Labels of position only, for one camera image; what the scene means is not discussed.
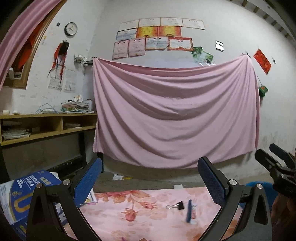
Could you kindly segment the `person right hand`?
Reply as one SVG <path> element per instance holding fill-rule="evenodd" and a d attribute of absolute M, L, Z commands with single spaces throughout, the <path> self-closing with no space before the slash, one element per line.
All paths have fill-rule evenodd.
<path fill-rule="evenodd" d="M 295 199 L 279 194 L 271 210 L 272 240 L 296 241 Z"/>

